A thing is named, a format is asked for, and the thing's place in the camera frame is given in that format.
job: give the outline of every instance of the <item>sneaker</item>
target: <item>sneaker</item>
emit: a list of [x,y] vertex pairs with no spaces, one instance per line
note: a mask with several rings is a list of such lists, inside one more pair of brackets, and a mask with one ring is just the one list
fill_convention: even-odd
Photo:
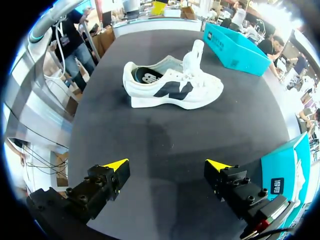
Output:
[[123,86],[133,108],[174,104],[190,110],[206,106],[222,93],[221,80],[200,69],[204,42],[196,40],[183,61],[167,56],[150,66],[128,62],[123,70]]

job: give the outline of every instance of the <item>shoe sole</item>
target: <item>shoe sole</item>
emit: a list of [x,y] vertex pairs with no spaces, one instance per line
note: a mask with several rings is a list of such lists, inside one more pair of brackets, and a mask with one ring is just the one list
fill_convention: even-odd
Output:
[[213,101],[215,101],[221,93],[215,98],[200,101],[200,102],[186,102],[173,98],[159,98],[159,97],[131,97],[131,107],[135,109],[139,108],[152,108],[163,104],[174,104],[183,109],[191,110],[191,109],[199,109],[202,108]]

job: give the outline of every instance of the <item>yellow object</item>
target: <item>yellow object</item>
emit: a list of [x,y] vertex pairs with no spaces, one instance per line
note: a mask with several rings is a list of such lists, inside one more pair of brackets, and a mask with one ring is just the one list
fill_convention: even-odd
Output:
[[129,161],[129,159],[126,158],[126,159],[122,159],[122,160],[120,160],[120,161],[115,161],[115,162],[109,163],[109,164],[107,164],[107,165],[103,165],[102,167],[109,167],[109,168],[113,169],[114,172],[116,172],[117,169],[118,169],[122,164],[124,164],[126,161]]
[[215,169],[217,169],[219,173],[220,173],[221,169],[224,169],[226,167],[232,168],[232,166],[229,166],[229,165],[217,162],[217,161],[213,161],[213,160],[210,160],[210,159],[207,159],[206,161],[208,161]]
[[151,12],[154,15],[160,15],[160,14],[162,14],[164,12],[164,9],[165,9],[166,5],[167,5],[166,3],[163,3],[163,2],[160,2],[160,1],[154,1],[153,2],[154,8],[152,9]]

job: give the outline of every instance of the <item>black table surface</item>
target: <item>black table surface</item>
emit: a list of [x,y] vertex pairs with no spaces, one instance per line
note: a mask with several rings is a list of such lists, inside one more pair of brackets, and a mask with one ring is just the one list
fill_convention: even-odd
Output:
[[194,110],[166,104],[131,108],[124,65],[183,59],[202,32],[123,35],[107,50],[78,106],[69,148],[69,186],[87,169],[129,158],[131,177],[88,226],[122,240],[239,239],[246,226],[204,180],[204,161],[250,163],[290,139],[268,79],[224,68],[205,44],[201,69],[221,79],[213,103]]

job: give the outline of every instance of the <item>black n logo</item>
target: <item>black n logo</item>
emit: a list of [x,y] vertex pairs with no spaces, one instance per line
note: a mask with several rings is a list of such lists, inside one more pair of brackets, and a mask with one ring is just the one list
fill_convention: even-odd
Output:
[[180,82],[168,81],[162,88],[159,89],[154,97],[161,98],[169,94],[169,98],[171,99],[183,100],[186,98],[188,93],[190,93],[194,89],[189,81],[181,91],[179,90],[179,88]]

